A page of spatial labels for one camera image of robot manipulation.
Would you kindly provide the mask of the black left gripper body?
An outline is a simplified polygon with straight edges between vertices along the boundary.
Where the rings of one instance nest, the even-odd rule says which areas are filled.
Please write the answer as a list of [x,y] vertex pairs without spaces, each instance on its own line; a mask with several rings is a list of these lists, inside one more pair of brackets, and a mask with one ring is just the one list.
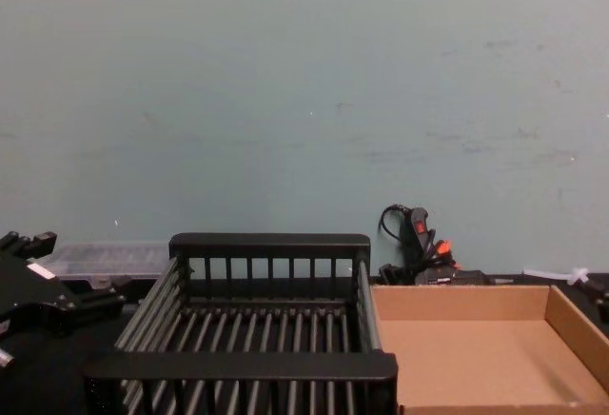
[[76,328],[80,301],[52,272],[1,253],[1,337],[30,329],[53,333]]

